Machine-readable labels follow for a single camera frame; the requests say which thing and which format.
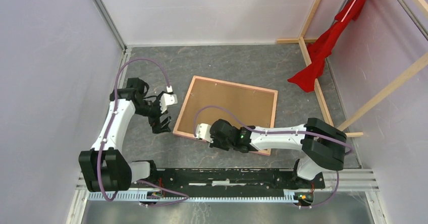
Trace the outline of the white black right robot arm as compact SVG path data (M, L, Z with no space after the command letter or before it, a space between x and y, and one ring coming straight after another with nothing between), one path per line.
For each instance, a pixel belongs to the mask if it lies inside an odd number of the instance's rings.
M343 170L345 155L351 151L344 132L317 118L288 128L237 128L219 119L211 125L198 124L195 137L208 142L210 148L226 151L249 153L288 149L303 152L304 157L296 161L291 175L292 183L298 188L306 187L321 172Z

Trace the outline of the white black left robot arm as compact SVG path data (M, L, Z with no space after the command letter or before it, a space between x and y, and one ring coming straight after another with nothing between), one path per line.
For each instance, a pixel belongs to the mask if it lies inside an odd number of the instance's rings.
M166 91L147 96L149 85L139 78L130 78L124 88L110 94L109 112L97 140L91 148L81 151L78 162L90 192L126 191L140 181L146 187L158 183L152 160L129 162L121 150L125 133L134 115L146 117L154 134L170 132L168 106L177 103L171 85Z

